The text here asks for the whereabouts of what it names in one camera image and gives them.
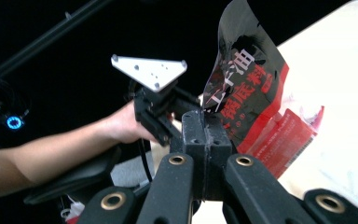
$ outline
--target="glowing blue ring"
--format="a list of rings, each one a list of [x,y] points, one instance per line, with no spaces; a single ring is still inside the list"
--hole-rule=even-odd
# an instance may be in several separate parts
[[[22,127],[22,119],[16,116],[7,118],[7,127],[9,129],[17,130]]]

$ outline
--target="black background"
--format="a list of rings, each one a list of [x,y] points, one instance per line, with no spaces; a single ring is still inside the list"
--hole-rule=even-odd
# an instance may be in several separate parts
[[[3,77],[19,96],[6,110],[22,114],[17,132],[0,124],[0,147],[69,131],[125,104],[129,79],[112,68],[112,54],[186,60],[179,86],[201,94],[217,53],[217,26],[228,4],[221,1],[113,1],[97,14]],[[252,0],[261,25],[279,46],[347,1]],[[0,64],[87,0],[0,0]],[[27,192],[0,199],[0,223],[60,223],[57,202],[22,204]]]

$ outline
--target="food packet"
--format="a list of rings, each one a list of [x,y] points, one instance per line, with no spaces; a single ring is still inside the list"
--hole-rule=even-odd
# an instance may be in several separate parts
[[[280,113],[288,70],[248,3],[228,4],[202,107],[221,119],[239,153],[257,157],[277,178],[316,135],[312,123],[320,122],[307,123],[289,107]]]

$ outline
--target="human arm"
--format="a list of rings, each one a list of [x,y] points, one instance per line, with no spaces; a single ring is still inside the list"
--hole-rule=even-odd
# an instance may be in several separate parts
[[[133,102],[113,115],[67,133],[0,149],[0,196],[37,186],[118,143],[155,141],[135,120]]]

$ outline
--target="black armrest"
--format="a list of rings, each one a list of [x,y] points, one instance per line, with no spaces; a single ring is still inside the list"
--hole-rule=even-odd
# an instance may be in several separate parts
[[[120,158],[120,154],[121,149],[113,147],[57,179],[32,189],[24,202],[27,204],[43,203],[68,194],[86,203],[96,192],[113,185],[110,173]]]

